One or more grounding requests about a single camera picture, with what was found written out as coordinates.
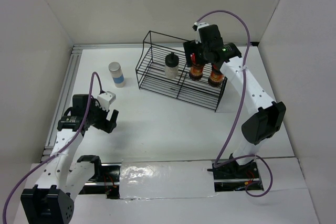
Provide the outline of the black lid white bottle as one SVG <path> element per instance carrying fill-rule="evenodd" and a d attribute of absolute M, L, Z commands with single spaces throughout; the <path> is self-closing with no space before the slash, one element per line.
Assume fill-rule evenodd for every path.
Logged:
<path fill-rule="evenodd" d="M 165 76 L 168 79 L 177 77 L 179 71 L 179 57 L 171 52 L 165 57 Z"/>

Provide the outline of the red lid jar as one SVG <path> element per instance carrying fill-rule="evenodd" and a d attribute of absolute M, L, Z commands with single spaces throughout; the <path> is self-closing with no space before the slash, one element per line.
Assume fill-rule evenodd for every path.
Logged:
<path fill-rule="evenodd" d="M 198 81 L 203 76 L 204 65 L 196 63 L 195 54 L 191 54 L 192 65 L 190 66 L 189 76 L 193 81 Z"/>
<path fill-rule="evenodd" d="M 211 74 L 208 77 L 208 84 L 214 88 L 220 87 L 225 78 L 225 75 L 222 74 L 215 65 L 212 65 Z"/>

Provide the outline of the silver lid blue label bottle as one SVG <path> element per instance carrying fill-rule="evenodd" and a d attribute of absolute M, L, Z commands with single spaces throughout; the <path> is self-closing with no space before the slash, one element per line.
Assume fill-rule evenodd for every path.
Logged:
<path fill-rule="evenodd" d="M 111 62 L 108 66 L 113 82 L 117 88 L 122 88 L 125 85 L 125 80 L 121 66 L 118 62 Z"/>

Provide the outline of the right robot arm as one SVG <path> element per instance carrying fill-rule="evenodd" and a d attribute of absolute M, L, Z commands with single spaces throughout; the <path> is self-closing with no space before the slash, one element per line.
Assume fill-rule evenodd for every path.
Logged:
<path fill-rule="evenodd" d="M 183 44 L 190 78 L 200 80 L 204 66 L 210 64 L 208 84 L 219 87 L 226 78 L 244 101 L 238 108 L 246 107 L 249 114 L 249 119 L 241 125 L 242 141 L 229 156 L 231 162 L 223 166 L 216 163 L 211 172 L 226 178 L 250 177 L 255 155 L 263 141 L 280 130 L 286 107 L 265 92 L 246 67 L 237 46 L 223 42 L 217 25 L 196 22 L 193 30 L 196 39 Z"/>

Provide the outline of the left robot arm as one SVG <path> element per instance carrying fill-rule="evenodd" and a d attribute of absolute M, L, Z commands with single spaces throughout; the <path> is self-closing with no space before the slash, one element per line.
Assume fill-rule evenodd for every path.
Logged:
<path fill-rule="evenodd" d="M 23 190 L 20 200 L 29 223 L 70 223 L 75 199 L 84 184 L 103 177 L 101 159 L 97 155 L 74 155 L 89 127 L 111 133 L 117 126 L 119 112 L 109 107 L 116 99 L 110 91 L 96 98 L 76 94 L 57 125 L 57 135 L 51 160 L 32 188 Z"/>

